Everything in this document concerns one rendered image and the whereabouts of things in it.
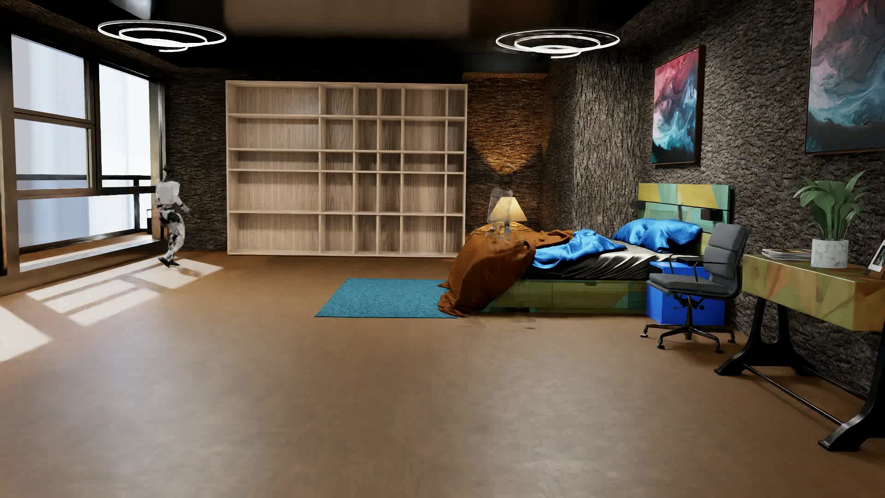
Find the brown blanket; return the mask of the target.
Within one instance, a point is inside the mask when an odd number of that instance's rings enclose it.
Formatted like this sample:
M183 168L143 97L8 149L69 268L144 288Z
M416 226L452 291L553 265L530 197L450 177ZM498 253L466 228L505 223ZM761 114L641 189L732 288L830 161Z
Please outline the brown blanket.
M481 312L532 265L539 247L569 242L572 231L489 232L471 237L453 262L437 308L464 317Z

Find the table lamp with cream shade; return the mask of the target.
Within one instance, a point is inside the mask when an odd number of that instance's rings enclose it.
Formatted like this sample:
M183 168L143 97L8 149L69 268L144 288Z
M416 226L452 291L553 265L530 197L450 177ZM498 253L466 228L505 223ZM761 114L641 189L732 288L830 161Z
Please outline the table lamp with cream shade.
M509 231L512 222L523 221L527 221L527 218L514 196L491 199L488 223L493 231Z

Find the teal rug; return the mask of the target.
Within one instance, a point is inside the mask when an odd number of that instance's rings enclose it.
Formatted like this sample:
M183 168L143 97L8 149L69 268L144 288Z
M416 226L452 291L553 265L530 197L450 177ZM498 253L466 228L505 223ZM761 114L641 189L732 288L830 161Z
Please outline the teal rug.
M453 315L438 310L444 293L440 283L434 279L348 278L316 316L452 319Z

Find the large wooden bookshelf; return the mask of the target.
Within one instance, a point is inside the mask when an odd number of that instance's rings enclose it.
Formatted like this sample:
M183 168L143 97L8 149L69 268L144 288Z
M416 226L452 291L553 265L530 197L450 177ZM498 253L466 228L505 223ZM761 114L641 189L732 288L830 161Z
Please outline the large wooden bookshelf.
M227 253L454 257L466 84L226 82Z

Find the blue duvet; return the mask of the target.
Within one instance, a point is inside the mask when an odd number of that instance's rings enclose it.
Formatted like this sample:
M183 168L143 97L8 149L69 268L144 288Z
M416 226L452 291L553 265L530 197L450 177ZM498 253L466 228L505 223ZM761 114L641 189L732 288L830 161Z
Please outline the blue duvet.
M532 263L533 267L549 269L560 263L578 261L592 255L625 250L625 244L615 243L595 231L584 229L573 232L567 243L538 247Z

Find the green wooden bed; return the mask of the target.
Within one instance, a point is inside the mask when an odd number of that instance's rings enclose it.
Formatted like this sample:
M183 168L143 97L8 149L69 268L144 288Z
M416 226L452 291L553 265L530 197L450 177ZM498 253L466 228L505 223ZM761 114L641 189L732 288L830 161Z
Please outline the green wooden bed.
M639 184L633 210L637 219L677 220L700 227L678 255L700 256L714 227L731 217L727 184ZM653 262L672 251L654 252L615 239L625 249L568 261L552 269L530 268L524 278L493 300L485 312L645 314L646 282L658 271Z

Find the blue pillow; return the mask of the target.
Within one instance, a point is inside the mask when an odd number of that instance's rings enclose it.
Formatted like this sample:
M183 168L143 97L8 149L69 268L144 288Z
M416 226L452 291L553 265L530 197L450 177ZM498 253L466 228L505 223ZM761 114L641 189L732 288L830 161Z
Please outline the blue pillow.
M697 255L702 228L694 223L674 219L641 218L630 221L612 235L612 240L625 242L659 254Z

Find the blue nightstand box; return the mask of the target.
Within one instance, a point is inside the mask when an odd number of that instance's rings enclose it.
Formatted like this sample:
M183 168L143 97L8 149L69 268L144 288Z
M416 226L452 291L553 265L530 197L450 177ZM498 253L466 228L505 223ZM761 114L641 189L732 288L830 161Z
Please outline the blue nightstand box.
M699 279L709 278L709 273L702 267L692 267L679 261L673 262L673 265L666 261L655 261L649 265L655 268L650 273L674 273L680 276L694 277L694 269L696 269L696 275ZM701 303L701 307L693 311L693 323L695 325L725 324L726 302L724 300L705 299ZM673 296L665 295L662 291L648 285L646 314L658 323L683 324L687 317L687 309L681 306L680 302Z

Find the grey office chair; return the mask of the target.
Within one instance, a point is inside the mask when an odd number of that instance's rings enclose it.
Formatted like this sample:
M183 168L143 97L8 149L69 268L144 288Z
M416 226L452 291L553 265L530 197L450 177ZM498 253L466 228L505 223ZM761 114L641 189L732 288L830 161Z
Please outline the grey office chair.
M665 349L663 339L682 333L686 338L697 335L712 339L715 344L715 352L723 354L720 339L714 336L716 333L729 333L729 343L736 343L736 336L732 330L723 327L697 327L693 321L693 312L702 308L704 300L733 300L741 291L740 265L746 243L749 239L750 230L731 223L719 223L707 243L702 256L679 256L673 255L667 259L668 265L673 266L673 261L690 264L693 275L678 275L674 270L667 274L650 274L647 283L662 291L667 296L678 300L686 309L686 319L683 324L649 323L645 325L641 338L647 338L649 329L666 330L658 337L658 349Z

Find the white humanoid robot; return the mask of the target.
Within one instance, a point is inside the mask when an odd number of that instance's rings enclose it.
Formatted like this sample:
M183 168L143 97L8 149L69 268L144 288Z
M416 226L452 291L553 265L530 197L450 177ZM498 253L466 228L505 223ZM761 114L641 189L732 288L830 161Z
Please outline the white humanoid robot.
M163 175L156 185L155 209L161 225L168 231L168 248L159 261L166 267L177 267L180 264L174 260L176 253L183 247L186 235L186 226L183 219L184 213L190 209L180 197L181 185L174 177L174 167L166 165Z

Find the green desk with black legs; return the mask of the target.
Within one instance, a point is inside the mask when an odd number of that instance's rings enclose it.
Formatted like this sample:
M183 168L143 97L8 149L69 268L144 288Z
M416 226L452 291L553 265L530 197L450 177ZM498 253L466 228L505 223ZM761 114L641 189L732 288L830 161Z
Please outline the green desk with black legs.
M834 432L819 441L828 451L855 451L868 439L885 439L885 279L857 265L821 268L804 261L745 255L742 287L757 298L749 336L744 348L715 372L728 377L747 370L837 424ZM851 420L840 421L758 370L790 367L800 375L823 379L861 397L859 391L816 371L796 352L791 343L789 310L851 331L881 329L869 394Z

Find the potted green plant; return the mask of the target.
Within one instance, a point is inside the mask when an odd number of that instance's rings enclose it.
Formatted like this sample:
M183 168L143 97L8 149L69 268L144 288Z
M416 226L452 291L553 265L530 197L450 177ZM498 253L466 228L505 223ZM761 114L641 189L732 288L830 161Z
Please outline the potted green plant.
M841 269L848 266L846 234L853 219L864 210L859 199L869 187L857 187L857 182L865 173L861 171L847 182L803 178L804 186L793 197L802 207L810 208L813 217L810 225L819 232L812 242L812 267Z

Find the small abstract wall painting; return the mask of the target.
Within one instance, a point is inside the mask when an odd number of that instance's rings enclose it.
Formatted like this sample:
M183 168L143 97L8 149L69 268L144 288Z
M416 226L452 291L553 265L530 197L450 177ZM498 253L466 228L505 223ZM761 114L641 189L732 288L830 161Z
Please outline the small abstract wall painting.
M705 46L658 66L654 73L651 164L698 164L701 159Z

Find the large window with dark frame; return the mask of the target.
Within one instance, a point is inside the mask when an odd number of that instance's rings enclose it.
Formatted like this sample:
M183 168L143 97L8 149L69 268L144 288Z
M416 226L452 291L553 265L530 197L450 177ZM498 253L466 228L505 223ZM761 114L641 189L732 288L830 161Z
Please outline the large window with dark frame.
M0 30L0 233L14 276L159 245L164 89Z

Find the large abstract wall painting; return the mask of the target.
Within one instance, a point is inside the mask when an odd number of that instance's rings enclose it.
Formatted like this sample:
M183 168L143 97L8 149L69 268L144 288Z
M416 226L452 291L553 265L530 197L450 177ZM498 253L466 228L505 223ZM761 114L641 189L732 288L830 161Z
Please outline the large abstract wall painting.
M885 0L813 0L805 152L885 150Z

